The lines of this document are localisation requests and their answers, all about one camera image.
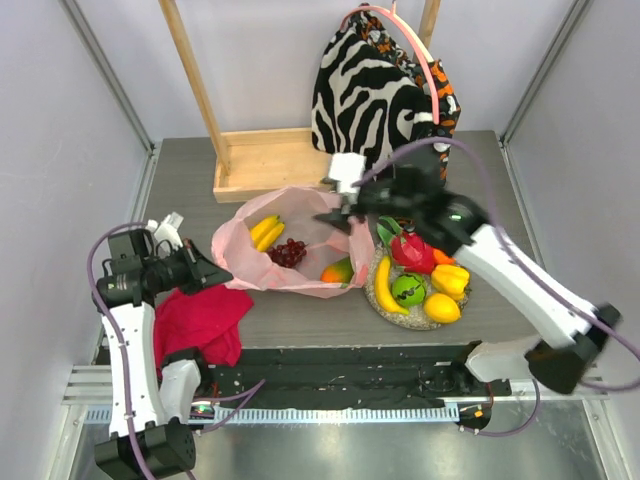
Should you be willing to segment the pink plastic bag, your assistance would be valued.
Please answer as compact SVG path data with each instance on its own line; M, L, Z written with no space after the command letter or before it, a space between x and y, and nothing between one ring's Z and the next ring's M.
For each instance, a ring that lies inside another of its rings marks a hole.
M212 237L214 262L229 271L231 289L280 291L328 299L364 286L374 257L367 223L349 233L316 219L340 196L286 187L244 203Z

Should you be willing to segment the orange green fake mango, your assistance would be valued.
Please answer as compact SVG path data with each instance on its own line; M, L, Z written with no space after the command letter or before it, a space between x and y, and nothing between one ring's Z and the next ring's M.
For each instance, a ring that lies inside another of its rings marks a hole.
M320 280L325 283L348 284L354 275L349 256L328 265L321 273Z

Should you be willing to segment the fake dark grapes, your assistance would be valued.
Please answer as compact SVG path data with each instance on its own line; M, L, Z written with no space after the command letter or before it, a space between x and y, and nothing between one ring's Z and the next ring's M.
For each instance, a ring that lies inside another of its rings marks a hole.
M284 268L296 268L306 257L307 245L303 241L296 241L289 238L285 243L267 250L271 261Z

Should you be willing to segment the small fake banana bunch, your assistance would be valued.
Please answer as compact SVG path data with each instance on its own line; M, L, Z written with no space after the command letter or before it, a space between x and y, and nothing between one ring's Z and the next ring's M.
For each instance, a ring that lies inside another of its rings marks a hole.
M259 252L268 250L284 231L285 224L279 215L265 217L250 230L250 237Z

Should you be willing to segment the fake red fruit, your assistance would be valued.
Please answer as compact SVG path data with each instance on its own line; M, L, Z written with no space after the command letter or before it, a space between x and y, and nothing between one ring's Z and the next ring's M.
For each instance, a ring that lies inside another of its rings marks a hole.
M406 272L430 275L436 264L433 249L415 232L406 231L394 218L380 216L376 231L390 257Z

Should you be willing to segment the fake green apple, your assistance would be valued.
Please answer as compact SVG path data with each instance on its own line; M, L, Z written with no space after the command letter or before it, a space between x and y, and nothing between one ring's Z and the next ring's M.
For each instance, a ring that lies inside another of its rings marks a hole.
M421 304L427 296L427 284L423 276L414 273L398 276L391 287L396 302L405 308Z

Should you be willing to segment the fake orange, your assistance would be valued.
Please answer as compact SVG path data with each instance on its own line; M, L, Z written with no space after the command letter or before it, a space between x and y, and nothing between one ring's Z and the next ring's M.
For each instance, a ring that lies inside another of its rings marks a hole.
M455 265L456 260L447 254L445 254L442 250L433 248L432 249L433 259L436 265Z

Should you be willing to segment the fake yellow mango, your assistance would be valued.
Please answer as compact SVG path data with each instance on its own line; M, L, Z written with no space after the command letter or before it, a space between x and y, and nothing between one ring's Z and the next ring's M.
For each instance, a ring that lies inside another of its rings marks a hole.
M431 284L439 292L460 301L465 296L470 278L471 275L465 268L441 264L431 273Z

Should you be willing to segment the fake yellow lemon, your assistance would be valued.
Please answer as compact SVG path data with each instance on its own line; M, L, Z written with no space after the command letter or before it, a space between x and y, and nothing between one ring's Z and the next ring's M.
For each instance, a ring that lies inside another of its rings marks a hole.
M462 315L458 303L442 293L429 296L424 303L424 311L431 320L441 324L455 323Z

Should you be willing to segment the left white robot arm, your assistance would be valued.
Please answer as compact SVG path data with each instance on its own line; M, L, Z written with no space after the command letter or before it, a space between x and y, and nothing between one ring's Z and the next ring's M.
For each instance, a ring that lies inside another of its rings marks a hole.
M197 294L231 280L175 229L153 233L139 222L102 237L110 256L100 279L89 280L107 336L112 384L109 438L94 448L112 479L163 479L190 473L196 448L188 424L193 399L205 397L213 375L196 347L155 361L158 294Z

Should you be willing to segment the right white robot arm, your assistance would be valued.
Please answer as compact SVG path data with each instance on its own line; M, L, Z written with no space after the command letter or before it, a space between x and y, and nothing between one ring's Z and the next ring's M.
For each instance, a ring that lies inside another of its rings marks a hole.
M492 226L476 202L444 187L437 166L400 166L394 178L374 182L365 163L355 153L331 157L323 181L341 200L317 220L346 233L369 214L411 220L415 233L487 282L537 332L520 340L472 343L451 371L455 389L472 395L494 380L531 378L572 394L620 321L619 311L610 304L595 306L555 281Z

